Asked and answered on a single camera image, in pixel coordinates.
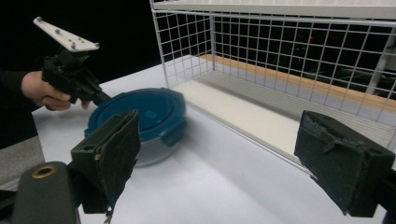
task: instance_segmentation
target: black background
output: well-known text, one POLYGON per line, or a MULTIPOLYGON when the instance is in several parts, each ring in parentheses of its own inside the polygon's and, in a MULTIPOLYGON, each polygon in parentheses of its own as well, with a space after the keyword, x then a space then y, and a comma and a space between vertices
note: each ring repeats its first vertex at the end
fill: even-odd
POLYGON ((40 70, 39 59, 55 55, 60 45, 33 24, 38 16, 99 42, 85 64, 101 82, 161 62, 149 0, 0 0, 1 69, 40 70))

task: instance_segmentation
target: white table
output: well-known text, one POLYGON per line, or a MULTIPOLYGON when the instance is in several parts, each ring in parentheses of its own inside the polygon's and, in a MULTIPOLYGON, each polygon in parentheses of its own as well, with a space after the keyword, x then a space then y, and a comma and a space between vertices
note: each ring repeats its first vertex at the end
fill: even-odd
MULTIPOLYGON (((110 96, 165 85, 160 65, 102 85, 110 96)), ((65 112, 41 108, 35 122, 47 161, 71 161, 83 139, 91 105, 65 112)), ((150 167, 135 168, 120 196, 112 223, 381 223, 344 217, 308 174, 188 106, 189 128, 175 153, 150 167)), ((104 215, 81 222, 103 223, 104 215)))

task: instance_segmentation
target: wooden strip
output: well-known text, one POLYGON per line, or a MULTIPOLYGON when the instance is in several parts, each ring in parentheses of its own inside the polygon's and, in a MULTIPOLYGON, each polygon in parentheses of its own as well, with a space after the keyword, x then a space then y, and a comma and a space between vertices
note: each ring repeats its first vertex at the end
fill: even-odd
MULTIPOLYGON (((201 56, 201 58, 212 61, 213 56, 211 54, 206 54, 201 56)), ((238 62, 236 60, 223 58, 220 56, 215 56, 216 63, 222 63, 231 67, 235 67, 241 70, 247 70, 252 74, 257 74, 264 77, 276 78, 277 80, 282 80, 289 84, 296 86, 302 86, 304 88, 321 92, 324 94, 329 94, 331 96, 344 99, 356 104, 364 104, 366 106, 387 111, 389 113, 396 114, 396 101, 387 99, 381 96, 366 94, 361 91, 348 90, 342 87, 330 85, 324 82, 315 81, 305 77, 297 77, 287 73, 278 72, 276 70, 260 67, 254 64, 238 62)))

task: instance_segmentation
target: plastic container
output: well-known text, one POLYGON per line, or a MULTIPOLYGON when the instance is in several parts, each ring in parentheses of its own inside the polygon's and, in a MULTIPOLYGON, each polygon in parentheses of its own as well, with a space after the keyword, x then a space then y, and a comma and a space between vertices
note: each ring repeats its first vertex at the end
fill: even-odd
POLYGON ((99 104, 86 135, 110 117, 137 109, 141 148, 137 167, 162 161, 172 154, 187 128, 186 105, 181 93, 165 88, 125 92, 99 104))

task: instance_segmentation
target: wire grid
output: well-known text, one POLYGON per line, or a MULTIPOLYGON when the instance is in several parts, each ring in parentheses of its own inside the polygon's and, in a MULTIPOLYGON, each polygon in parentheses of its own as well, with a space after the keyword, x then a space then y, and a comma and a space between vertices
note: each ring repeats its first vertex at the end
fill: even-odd
POLYGON ((220 71, 396 126, 395 21, 154 13, 168 86, 220 71))

